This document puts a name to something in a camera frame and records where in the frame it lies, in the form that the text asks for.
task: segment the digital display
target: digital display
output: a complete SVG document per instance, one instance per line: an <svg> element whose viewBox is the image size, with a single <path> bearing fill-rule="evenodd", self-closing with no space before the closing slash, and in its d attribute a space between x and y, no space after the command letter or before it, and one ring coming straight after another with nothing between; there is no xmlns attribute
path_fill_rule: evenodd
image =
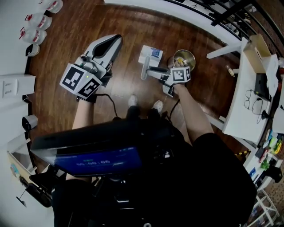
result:
<svg viewBox="0 0 284 227"><path fill-rule="evenodd" d="M127 172L142 166L136 147L56 156L55 165L73 175Z"/></svg>

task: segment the metal bowl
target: metal bowl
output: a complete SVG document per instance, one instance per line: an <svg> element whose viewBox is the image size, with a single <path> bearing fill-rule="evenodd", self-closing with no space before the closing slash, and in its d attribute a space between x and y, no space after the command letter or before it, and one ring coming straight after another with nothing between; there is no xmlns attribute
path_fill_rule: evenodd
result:
<svg viewBox="0 0 284 227"><path fill-rule="evenodd" d="M195 57L187 50L179 50L168 60L168 68L189 66L190 71L195 68Z"/></svg>

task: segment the sneaker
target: sneaker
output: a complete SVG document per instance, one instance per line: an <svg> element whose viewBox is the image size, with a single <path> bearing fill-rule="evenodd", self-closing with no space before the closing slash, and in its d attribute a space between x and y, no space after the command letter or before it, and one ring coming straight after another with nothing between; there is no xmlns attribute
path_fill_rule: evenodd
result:
<svg viewBox="0 0 284 227"><path fill-rule="evenodd" d="M163 109L163 106L164 106L163 102L161 100L158 100L155 102L153 108L156 109L160 114Z"/></svg>
<svg viewBox="0 0 284 227"><path fill-rule="evenodd" d="M137 106L138 98L135 94L131 95L128 99L128 107Z"/></svg>

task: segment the clear plastic jug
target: clear plastic jug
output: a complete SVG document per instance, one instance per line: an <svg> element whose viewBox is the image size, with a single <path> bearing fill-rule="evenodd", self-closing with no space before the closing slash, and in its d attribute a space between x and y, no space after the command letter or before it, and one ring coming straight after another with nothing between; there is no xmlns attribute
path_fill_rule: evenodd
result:
<svg viewBox="0 0 284 227"><path fill-rule="evenodd" d="M42 9L48 10L52 13L58 13L63 6L62 0L40 0Z"/></svg>
<svg viewBox="0 0 284 227"><path fill-rule="evenodd" d="M27 15L25 21L28 21L30 27L38 30L46 30L52 22L52 18L45 16L43 13L35 13Z"/></svg>
<svg viewBox="0 0 284 227"><path fill-rule="evenodd" d="M44 30L38 30L35 28L28 28L27 30L25 30L25 28L23 27L21 29L21 36L19 39L22 38L26 43L40 45L44 41L46 36L47 33Z"/></svg>

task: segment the brown box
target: brown box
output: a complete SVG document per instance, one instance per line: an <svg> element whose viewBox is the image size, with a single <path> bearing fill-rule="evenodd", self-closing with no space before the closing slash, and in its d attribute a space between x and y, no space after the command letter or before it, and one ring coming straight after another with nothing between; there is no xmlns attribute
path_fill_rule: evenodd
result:
<svg viewBox="0 0 284 227"><path fill-rule="evenodd" d="M252 65L255 73L266 73L261 60L264 57L270 57L271 54L262 35L252 35L249 40L244 48L244 53L248 61Z"/></svg>

